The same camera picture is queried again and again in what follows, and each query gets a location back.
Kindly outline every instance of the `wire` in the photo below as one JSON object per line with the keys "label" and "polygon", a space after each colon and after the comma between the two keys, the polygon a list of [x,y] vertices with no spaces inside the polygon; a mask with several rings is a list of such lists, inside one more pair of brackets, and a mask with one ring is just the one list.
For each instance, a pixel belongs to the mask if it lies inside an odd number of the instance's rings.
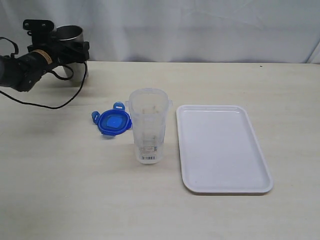
{"label": "wire", "polygon": [[45,108],[45,109],[60,109],[63,108],[64,106],[68,105],[73,99],[76,98],[76,96],[80,93],[82,87],[84,86],[85,80],[86,80],[86,76],[87,76],[87,72],[88,72],[88,66],[86,62],[83,62],[84,66],[85,66],[85,71],[84,71],[84,75],[83,75],[83,79],[80,85],[80,88],[78,89],[78,91],[75,93],[75,95],[73,95],[73,97],[71,97],[67,102],[65,102],[64,104],[60,105],[60,106],[46,106],[46,105],[41,105],[41,104],[37,104],[37,103],[32,103],[32,102],[25,102],[25,101],[20,101],[16,98],[14,98],[13,96],[10,96],[9,94],[3,92],[0,90],[0,94],[6,96],[7,98],[19,103],[19,104],[23,104],[23,105],[30,105],[30,106],[36,106],[39,108]]}

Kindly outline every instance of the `white curtain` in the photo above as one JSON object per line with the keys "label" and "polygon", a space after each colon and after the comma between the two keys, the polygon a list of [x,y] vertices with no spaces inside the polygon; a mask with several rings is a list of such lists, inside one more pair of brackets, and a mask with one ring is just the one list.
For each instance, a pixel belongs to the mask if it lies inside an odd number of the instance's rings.
{"label": "white curtain", "polygon": [[[0,0],[0,36],[24,19],[79,25],[91,60],[320,63],[319,0]],[[0,54],[10,53],[0,41]]]}

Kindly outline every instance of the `clear plastic container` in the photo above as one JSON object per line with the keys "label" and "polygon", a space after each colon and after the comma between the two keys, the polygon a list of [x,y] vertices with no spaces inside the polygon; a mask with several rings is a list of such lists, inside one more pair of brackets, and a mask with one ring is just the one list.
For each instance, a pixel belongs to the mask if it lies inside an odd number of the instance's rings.
{"label": "clear plastic container", "polygon": [[163,158],[170,105],[168,95],[155,88],[136,90],[129,97],[135,154],[142,164],[155,164]]}

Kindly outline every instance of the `wooden table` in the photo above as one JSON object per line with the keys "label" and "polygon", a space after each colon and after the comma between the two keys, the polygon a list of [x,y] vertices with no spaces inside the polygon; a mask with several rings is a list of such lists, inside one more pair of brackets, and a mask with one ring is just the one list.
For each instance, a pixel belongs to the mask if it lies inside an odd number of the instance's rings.
{"label": "wooden table", "polygon": [[[90,62],[70,105],[49,110],[0,96],[1,240],[320,239],[320,66]],[[91,112],[139,88],[173,101],[164,159],[142,165],[133,135],[103,139]],[[47,74],[24,101],[57,106],[77,90]],[[263,196],[192,195],[181,178],[175,111],[240,105],[274,180]]]}

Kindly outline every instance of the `barcode label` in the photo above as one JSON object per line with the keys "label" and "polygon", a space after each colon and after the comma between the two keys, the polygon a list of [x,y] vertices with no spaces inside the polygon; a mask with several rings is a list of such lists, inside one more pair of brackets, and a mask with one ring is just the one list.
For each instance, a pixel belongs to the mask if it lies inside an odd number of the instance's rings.
{"label": "barcode label", "polygon": [[156,157],[155,156],[143,156],[142,160],[155,160]]}

